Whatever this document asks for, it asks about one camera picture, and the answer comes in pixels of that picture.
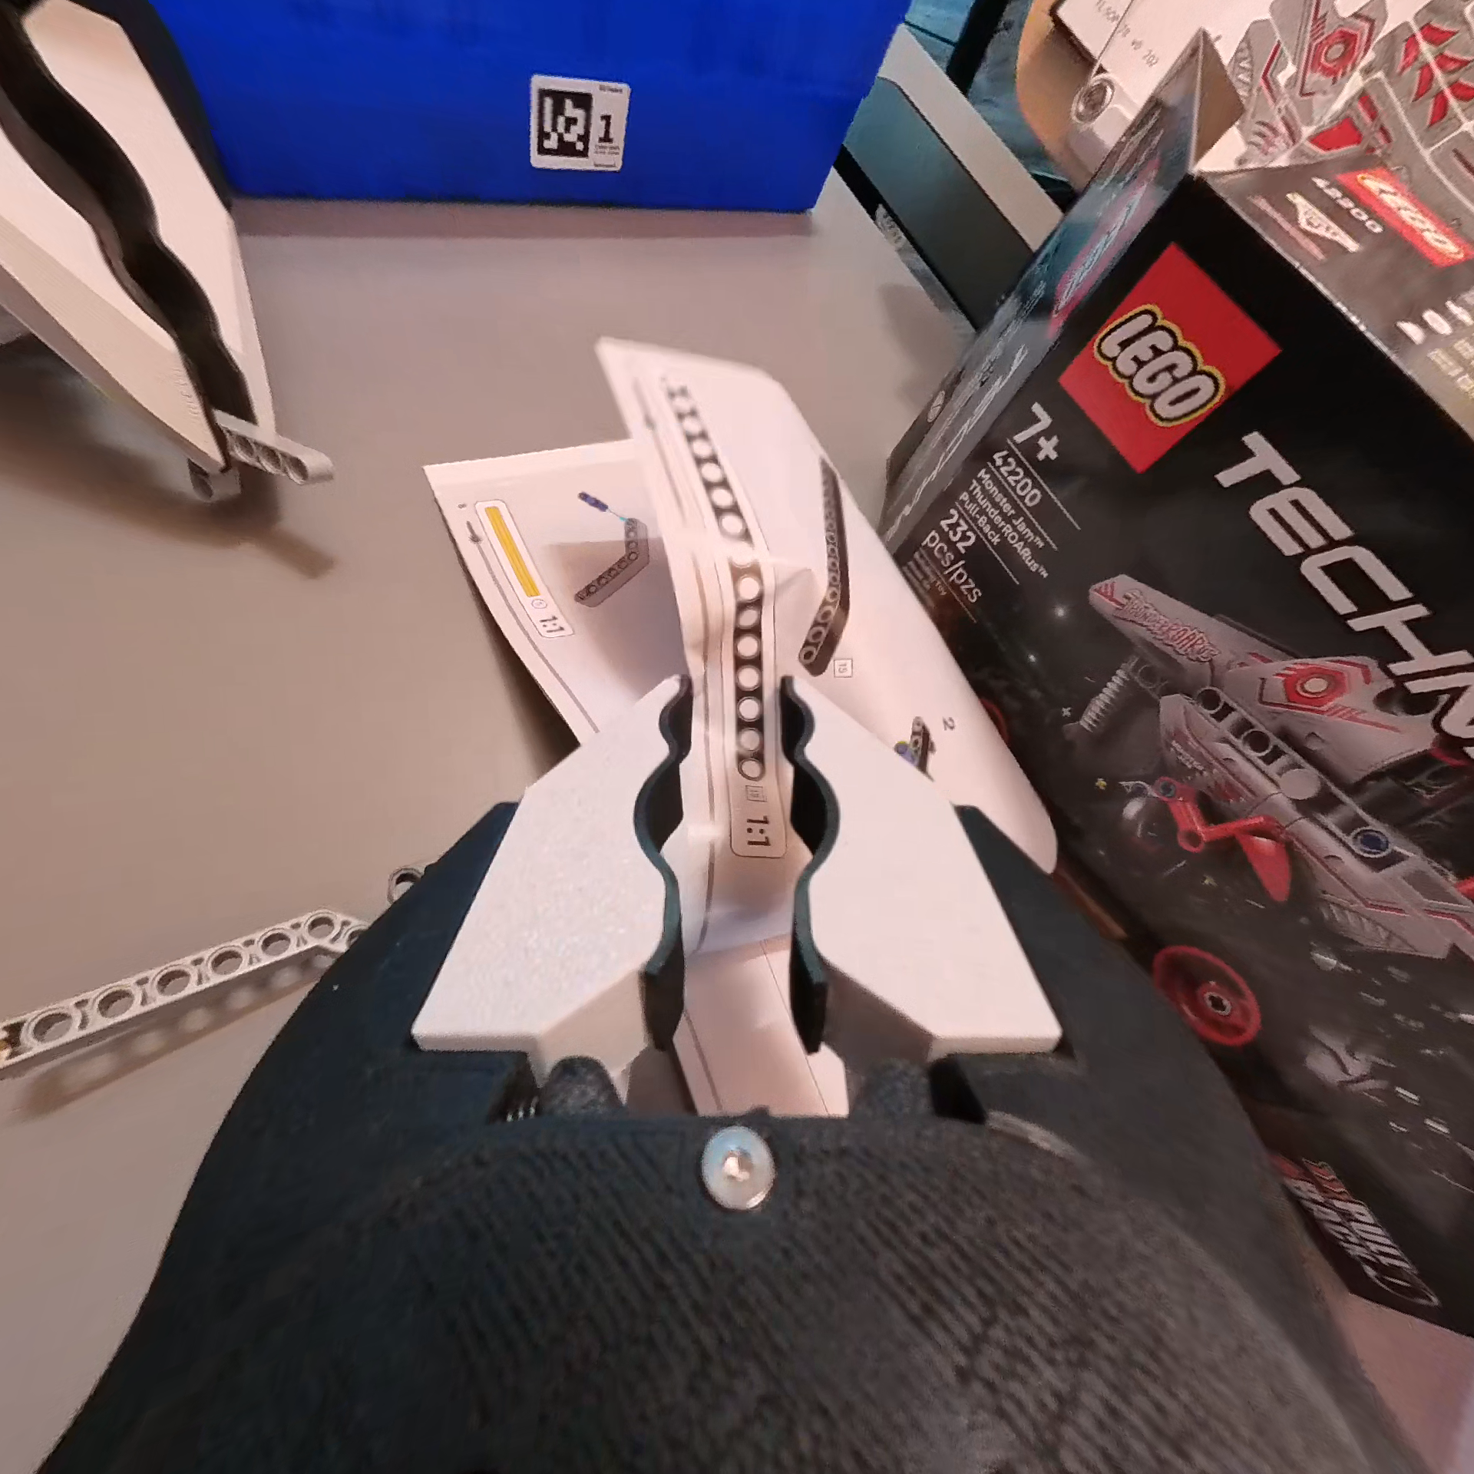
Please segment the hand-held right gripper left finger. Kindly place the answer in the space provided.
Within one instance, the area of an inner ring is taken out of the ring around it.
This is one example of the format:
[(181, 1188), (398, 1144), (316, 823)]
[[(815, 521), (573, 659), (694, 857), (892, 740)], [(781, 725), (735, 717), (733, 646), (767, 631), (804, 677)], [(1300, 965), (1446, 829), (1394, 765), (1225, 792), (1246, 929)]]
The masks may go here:
[(568, 1059), (618, 1096), (685, 1015), (681, 881), (692, 681), (666, 679), (535, 782), (508, 823), (414, 1025), (431, 1053), (523, 1053), (537, 1084)]

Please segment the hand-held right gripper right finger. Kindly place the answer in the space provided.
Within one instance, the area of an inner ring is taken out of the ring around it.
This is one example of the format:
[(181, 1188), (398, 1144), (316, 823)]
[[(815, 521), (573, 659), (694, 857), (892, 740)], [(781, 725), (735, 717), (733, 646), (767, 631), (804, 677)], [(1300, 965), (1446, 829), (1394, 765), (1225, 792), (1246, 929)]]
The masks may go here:
[(879, 1065), (1052, 1053), (1063, 1027), (965, 815), (812, 681), (781, 681), (779, 723), (789, 1007), (821, 1113), (852, 1115)]

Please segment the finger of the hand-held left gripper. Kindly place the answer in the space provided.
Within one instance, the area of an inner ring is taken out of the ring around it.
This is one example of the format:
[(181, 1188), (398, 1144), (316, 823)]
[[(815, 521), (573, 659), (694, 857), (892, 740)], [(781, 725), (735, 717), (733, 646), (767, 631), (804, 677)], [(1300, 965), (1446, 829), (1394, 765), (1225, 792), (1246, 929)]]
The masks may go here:
[[(110, 131), (139, 168), (168, 248), (222, 314), (226, 348), (245, 350), (243, 273), (235, 227), (206, 169), (147, 70), (62, 70), (64, 87)], [(4, 315), (208, 469), (206, 392), (189, 383), (183, 350), (131, 300), (78, 206), (4, 139)]]
[(154, 4), (4, 4), (4, 342), (176, 444), (277, 444), (206, 108)]

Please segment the blue plastic bin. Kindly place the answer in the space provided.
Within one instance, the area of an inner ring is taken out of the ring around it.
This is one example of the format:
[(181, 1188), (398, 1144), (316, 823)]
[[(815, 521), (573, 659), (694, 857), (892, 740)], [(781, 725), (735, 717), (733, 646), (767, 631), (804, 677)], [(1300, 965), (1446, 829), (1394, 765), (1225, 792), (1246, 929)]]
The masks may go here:
[[(164, 2), (241, 194), (808, 212), (902, 2)], [(631, 87), (623, 171), (533, 169), (533, 75)]]

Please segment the short grey perforated beam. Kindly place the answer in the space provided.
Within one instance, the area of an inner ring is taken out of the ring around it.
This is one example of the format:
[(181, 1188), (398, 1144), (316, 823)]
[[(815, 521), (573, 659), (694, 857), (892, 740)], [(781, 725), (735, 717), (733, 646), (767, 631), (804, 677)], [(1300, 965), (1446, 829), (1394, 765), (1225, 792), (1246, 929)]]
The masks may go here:
[(189, 462), (195, 498), (202, 504), (229, 504), (245, 494), (245, 473), (285, 479), (293, 485), (322, 485), (335, 477), (333, 462), (318, 450), (289, 440), (237, 415), (220, 414), (218, 431), (226, 444), (226, 465), (208, 469)]

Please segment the white instruction booklet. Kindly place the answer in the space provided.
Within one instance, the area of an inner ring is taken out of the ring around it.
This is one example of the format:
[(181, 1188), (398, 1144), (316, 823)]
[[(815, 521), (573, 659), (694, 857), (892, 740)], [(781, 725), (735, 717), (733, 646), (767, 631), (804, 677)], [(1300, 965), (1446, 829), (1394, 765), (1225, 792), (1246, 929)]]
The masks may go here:
[(723, 360), (600, 342), (629, 438), (429, 465), (489, 613), (579, 740), (692, 679), (669, 857), (689, 946), (673, 1052), (702, 1115), (844, 1115), (839, 1057), (787, 996), (794, 884), (785, 677), (812, 683), (1042, 871), (1042, 800), (785, 389)]

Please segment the white tag sticker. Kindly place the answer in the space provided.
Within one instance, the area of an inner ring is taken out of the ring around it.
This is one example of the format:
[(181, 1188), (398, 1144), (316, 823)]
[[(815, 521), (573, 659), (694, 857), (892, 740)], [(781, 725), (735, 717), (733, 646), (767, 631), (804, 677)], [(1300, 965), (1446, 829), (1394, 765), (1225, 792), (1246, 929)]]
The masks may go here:
[(533, 75), (529, 83), (533, 169), (618, 175), (623, 171), (631, 87)]

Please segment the long grey perforated beam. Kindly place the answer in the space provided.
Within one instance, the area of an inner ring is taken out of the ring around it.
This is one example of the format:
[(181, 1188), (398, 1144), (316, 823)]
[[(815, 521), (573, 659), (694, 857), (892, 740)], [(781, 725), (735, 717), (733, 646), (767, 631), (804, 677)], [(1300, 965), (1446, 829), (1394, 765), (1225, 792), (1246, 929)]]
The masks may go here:
[(316, 909), (12, 1017), (3, 1025), (3, 1075), (51, 1065), (235, 990), (316, 980), (366, 929), (347, 913)]

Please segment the black toy set box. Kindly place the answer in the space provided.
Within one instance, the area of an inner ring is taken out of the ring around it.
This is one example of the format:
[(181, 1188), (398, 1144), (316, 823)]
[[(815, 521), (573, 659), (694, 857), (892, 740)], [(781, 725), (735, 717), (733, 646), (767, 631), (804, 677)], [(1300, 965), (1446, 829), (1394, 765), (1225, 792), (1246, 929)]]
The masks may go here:
[(1471, 179), (1242, 114), (1194, 35), (883, 538), (1344, 1284), (1471, 1336)]

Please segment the dark flat panel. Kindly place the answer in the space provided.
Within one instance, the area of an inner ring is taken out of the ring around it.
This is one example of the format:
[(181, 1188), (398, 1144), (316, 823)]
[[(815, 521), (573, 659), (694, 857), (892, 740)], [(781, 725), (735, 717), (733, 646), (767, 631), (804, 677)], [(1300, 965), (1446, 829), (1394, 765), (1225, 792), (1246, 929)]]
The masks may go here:
[(1063, 216), (908, 25), (894, 33), (837, 169), (865, 212), (894, 227), (937, 302), (973, 331)]

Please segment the white printed paper sheet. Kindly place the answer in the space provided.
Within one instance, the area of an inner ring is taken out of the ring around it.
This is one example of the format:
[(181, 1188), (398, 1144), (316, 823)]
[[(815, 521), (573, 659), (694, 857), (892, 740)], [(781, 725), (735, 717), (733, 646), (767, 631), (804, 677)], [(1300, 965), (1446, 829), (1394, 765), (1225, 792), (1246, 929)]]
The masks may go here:
[[(1200, 31), (1229, 58), (1269, 2), (1038, 2), (1031, 4), (1017, 54), (1017, 98), (1052, 164), (1083, 187)], [(1085, 125), (1075, 116), (1083, 89), (1111, 79), (1104, 143), (1079, 156)]]

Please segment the grey red sticker sheet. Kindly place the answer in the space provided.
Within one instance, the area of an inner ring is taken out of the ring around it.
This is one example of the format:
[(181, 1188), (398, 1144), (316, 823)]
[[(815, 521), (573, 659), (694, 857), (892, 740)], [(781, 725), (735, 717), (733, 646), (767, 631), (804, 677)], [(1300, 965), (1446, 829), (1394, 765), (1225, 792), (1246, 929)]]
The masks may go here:
[(1471, 4), (1257, 4), (1221, 52), (1244, 114), (1209, 169), (1371, 152), (1471, 179)]

